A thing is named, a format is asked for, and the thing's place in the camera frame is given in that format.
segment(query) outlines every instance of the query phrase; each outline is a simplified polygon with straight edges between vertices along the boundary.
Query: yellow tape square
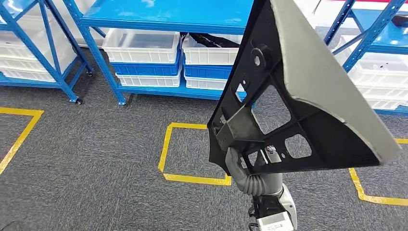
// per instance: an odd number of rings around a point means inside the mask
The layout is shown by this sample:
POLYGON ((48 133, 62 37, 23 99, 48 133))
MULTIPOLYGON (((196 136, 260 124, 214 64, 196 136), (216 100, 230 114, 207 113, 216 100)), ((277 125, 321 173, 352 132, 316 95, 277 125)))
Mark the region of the yellow tape square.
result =
MULTIPOLYGON (((398 143, 408 144, 408 139, 396 139, 398 143)), ((368 201, 383 205, 404 205, 408 206, 408 198, 392 198, 392 197, 382 197, 382 196, 369 196, 364 193, 363 186, 361 185, 360 179, 358 178, 357 172, 354 168, 349 168, 351 179, 353 180, 354 186, 356 187, 358 197, 360 200, 368 201)))
POLYGON ((23 132, 14 142, 13 146, 10 148, 6 156, 0 162, 0 175, 6 169, 9 162, 14 157, 17 150, 20 148, 21 144, 27 138, 28 134, 30 133, 31 129, 33 129, 34 125, 38 122, 39 118, 41 117, 44 111, 41 110, 28 110, 28 109, 18 109, 18 108, 8 108, 8 107, 0 107, 0 114, 10 114, 10 115, 18 115, 18 116, 32 116, 33 118, 24 128, 23 132))
POLYGON ((231 185, 231 177, 229 177, 227 174, 225 174, 224 179, 218 179, 218 178, 193 177, 193 176, 184 176, 184 175, 164 173, 163 170, 165 168, 168 145, 170 143, 170 136, 171 136, 171 131, 173 128, 189 128, 189 129, 204 129, 205 130, 207 129, 207 125, 174 123, 173 122, 173 123, 170 123, 169 126, 167 126, 165 140, 163 143, 163 149, 160 155, 159 165, 157 166, 159 170, 162 172, 166 180, 181 181, 181 182, 188 182, 188 183, 198 183, 198 184, 231 185))

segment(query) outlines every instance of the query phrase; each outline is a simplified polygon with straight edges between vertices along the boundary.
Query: blue shelf surface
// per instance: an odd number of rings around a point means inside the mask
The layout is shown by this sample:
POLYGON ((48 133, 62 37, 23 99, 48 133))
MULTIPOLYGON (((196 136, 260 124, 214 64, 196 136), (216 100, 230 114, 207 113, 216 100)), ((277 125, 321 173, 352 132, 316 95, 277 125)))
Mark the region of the blue shelf surface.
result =
MULTIPOLYGON (((37 0, 0 0, 3 1, 2 5, 10 13, 10 15, 18 20, 21 18, 27 11, 29 11, 33 6, 35 6, 37 0)), ((6 22, 0 18, 0 31, 10 30, 7 27, 6 22)))
POLYGON ((147 64, 147 63, 117 63, 110 64, 117 75, 132 76, 176 76, 180 68, 181 50, 178 50, 176 62, 173 64, 147 64))
POLYGON ((187 77, 199 78, 220 78, 228 79, 232 70, 232 65, 186 65, 184 75, 187 77))
POLYGON ((253 0, 96 0, 85 26, 242 35, 253 0))
MULTIPOLYGON (((206 89, 194 89, 186 87, 186 80, 181 77, 180 86, 178 88, 158 88, 158 87, 125 87, 120 83, 118 84, 118 90, 123 93, 135 93, 135 94, 148 94, 148 95, 164 95, 164 96, 178 96, 194 99, 205 100, 219 100, 221 97, 221 90, 206 90, 206 89)), ((239 92, 239 97, 244 99, 245 92, 239 92)))
MULTIPOLYGON (((352 9, 350 16, 354 18, 358 28, 365 31, 370 28, 381 12, 380 10, 352 9)), ((407 14, 408 12, 397 13, 397 15, 407 14)), ((389 21, 367 52, 408 54, 408 29, 397 27, 392 21, 389 21)))
POLYGON ((408 116, 408 107, 407 106, 398 106, 395 110, 374 110, 377 114, 382 115, 394 115, 394 116, 408 116))

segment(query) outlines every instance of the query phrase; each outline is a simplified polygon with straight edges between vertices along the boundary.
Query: shelf post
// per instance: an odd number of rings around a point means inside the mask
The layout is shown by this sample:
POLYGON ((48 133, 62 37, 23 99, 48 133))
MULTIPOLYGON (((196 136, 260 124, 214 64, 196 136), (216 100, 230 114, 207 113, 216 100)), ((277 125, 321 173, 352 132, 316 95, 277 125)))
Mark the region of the shelf post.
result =
POLYGON ((54 18, 57 20, 57 22, 60 25, 61 29, 63 30, 66 37, 68 38, 69 42, 72 44, 72 48, 75 49, 76 54, 79 56, 79 58, 81 59, 81 61, 83 63, 86 63, 87 71, 91 73, 93 71, 92 66, 89 64, 88 60, 85 57, 85 54, 82 52, 81 48, 78 46, 78 44, 75 41, 75 38, 72 35, 71 31, 69 31, 68 26, 66 25, 66 23, 63 20, 61 14, 57 10, 57 7, 55 6, 55 4, 52 2, 52 0, 43 0, 43 1, 45 1, 45 4, 51 10, 52 15, 54 15, 54 18))
POLYGON ((96 63, 98 64, 103 75, 108 81, 109 86, 114 92, 114 95, 116 99, 118 100, 119 105, 125 105, 126 104, 125 97, 123 96, 122 92, 118 89, 115 78, 113 77, 111 71, 109 70, 109 67, 106 64, 106 61, 103 58, 101 52, 99 51, 99 48, 95 43, 95 40, 90 34, 89 27, 82 24, 82 13, 79 11, 74 0, 64 0, 64 4, 67 10, 69 11, 69 13, 71 14, 79 31, 81 32, 82 37, 84 37, 84 40, 87 43, 89 50, 91 51, 93 57, 95 58, 96 63))
POLYGON ((342 9, 340 10, 339 14, 336 17, 336 20, 333 22, 332 26, 330 27, 329 31, 327 32, 326 36, 324 37, 324 42, 326 45, 329 45, 332 41, 334 35, 336 35, 337 31, 339 30, 340 26, 343 24, 345 19, 348 17, 348 14, 351 11, 351 7, 353 7, 354 2, 356 0, 346 0, 342 9))

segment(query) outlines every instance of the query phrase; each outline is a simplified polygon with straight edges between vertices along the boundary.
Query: gray carpet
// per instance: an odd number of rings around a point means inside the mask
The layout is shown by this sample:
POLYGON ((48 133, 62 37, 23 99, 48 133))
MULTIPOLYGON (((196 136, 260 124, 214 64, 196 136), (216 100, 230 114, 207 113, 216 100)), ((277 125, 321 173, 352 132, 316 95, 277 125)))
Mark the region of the gray carpet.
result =
MULTIPOLYGON (((7 224, 4 230, 247 230, 250 197, 234 184, 166 181, 157 169, 168 124, 206 123, 215 101, 133 95, 121 107, 99 70, 92 78, 83 75, 75 91, 84 105, 68 103, 60 90, 0 88, 1 106, 44 110, 0 176, 0 230, 7 224)), ((256 105, 265 126, 266 115, 286 119, 274 102, 256 105)), ((381 118, 395 137, 408 138, 408 117, 381 118)), ((0 114, 0 156, 28 120, 0 114)), ((408 198, 403 148, 385 167, 357 169, 366 194, 408 198)), ((165 172, 223 177, 208 163, 207 149, 204 130, 175 128, 165 172)), ((347 169, 288 173, 284 182, 296 202, 300 231, 408 230, 408 207, 359 200, 347 169)))

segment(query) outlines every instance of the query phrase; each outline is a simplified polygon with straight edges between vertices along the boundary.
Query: blue metal shelf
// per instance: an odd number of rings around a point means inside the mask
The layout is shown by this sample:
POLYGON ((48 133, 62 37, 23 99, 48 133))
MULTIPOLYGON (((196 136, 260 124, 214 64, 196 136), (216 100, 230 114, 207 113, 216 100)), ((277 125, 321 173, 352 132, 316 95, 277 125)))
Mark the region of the blue metal shelf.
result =
MULTIPOLYGON (((408 54, 408 33, 405 29, 395 26, 391 21, 405 0, 390 0, 383 11, 352 9, 355 1, 346 0, 344 2, 341 11, 324 38, 324 42, 329 45, 345 18, 351 17, 356 22, 362 33, 333 52, 336 55, 361 40, 343 64, 343 69, 349 72, 366 52, 408 54)), ((408 14, 408 12, 398 12, 398 14, 408 14)), ((407 107, 403 106, 396 110, 375 111, 379 114, 408 116, 407 107)))
POLYGON ((395 110, 375 109, 374 111, 378 114, 383 114, 383 115, 408 116, 408 107, 402 106, 402 105, 398 106, 395 110))
POLYGON ((88 74, 91 74, 92 67, 85 58, 84 53, 76 43, 74 37, 68 29, 68 26, 63 21, 60 13, 55 7, 52 0, 0 0, 0 31, 9 30, 12 31, 33 53, 33 55, 38 59, 38 61, 44 66, 48 73, 55 79, 55 82, 44 82, 44 81, 33 81, 26 79, 17 79, 5 77, 3 73, 0 73, 0 86, 16 86, 16 87, 36 87, 36 88, 59 88, 61 89, 69 98, 70 102, 81 102, 78 100, 78 96, 72 91, 75 83, 81 76, 82 70, 86 68, 88 74), (53 61, 55 68, 50 64, 50 62, 44 57, 44 55, 39 51, 37 46, 33 41, 28 37, 24 30, 17 23, 17 20, 20 19, 27 11, 29 11, 34 5, 38 3, 42 19, 44 21, 45 32, 47 33, 47 42, 50 45, 53 61), (61 73, 58 57, 56 54, 56 49, 54 45, 53 36, 51 33, 50 25, 48 23, 48 16, 46 12, 46 7, 49 8, 50 12, 54 16, 55 20, 58 22, 59 26, 65 33, 69 42, 72 45, 72 48, 75 50, 77 57, 75 60, 67 67, 64 73, 61 73), (72 80, 67 83, 65 78, 72 69, 75 62, 80 61, 81 66, 79 70, 75 73, 72 80))
POLYGON ((253 0, 96 0, 84 26, 243 34, 253 0))
MULTIPOLYGON (((158 88, 158 87, 125 87, 120 83, 117 88, 125 93, 135 93, 135 94, 149 94, 149 95, 164 95, 164 96, 178 96, 194 99, 205 99, 205 100, 219 100, 221 97, 221 90, 207 90, 207 89, 194 89, 186 87, 186 80, 181 77, 180 86, 178 88, 158 88)), ((244 99, 246 96, 245 92, 239 92, 238 96, 244 99)))
MULTIPOLYGON (((354 19, 361 32, 368 30, 380 16, 379 10, 352 9, 350 17, 354 19)), ((373 41, 367 52, 408 54, 408 33, 389 21, 379 36, 373 41)))

